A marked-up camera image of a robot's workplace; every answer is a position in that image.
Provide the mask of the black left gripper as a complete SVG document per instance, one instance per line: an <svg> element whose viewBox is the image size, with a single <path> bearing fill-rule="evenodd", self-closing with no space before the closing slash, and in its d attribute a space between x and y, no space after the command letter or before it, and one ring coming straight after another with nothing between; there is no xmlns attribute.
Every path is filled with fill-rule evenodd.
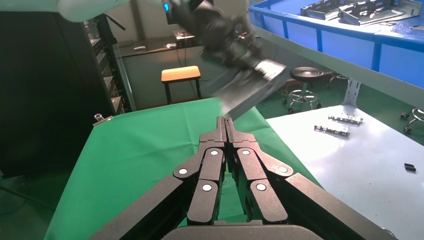
<svg viewBox="0 0 424 240"><path fill-rule="evenodd" d="M261 47L252 33L244 38L229 36L223 45L223 62L226 66L239 70L253 70L264 60Z"/></svg>

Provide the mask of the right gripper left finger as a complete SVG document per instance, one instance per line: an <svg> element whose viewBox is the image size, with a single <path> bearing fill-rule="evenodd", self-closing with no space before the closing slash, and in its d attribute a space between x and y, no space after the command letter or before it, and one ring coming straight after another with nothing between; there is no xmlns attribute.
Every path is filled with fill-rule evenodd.
<svg viewBox="0 0 424 240"><path fill-rule="evenodd" d="M95 232L92 240L160 240L184 220L210 225L218 217L225 178L225 118L199 137L198 151Z"/></svg>

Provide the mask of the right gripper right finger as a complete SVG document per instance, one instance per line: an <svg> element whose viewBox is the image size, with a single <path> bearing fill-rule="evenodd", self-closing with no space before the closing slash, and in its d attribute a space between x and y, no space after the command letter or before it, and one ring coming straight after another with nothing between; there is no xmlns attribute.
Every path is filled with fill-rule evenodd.
<svg viewBox="0 0 424 240"><path fill-rule="evenodd" d="M293 225L320 240L387 240L390 233L294 170L263 152L254 135L225 120L230 170L249 221Z"/></svg>

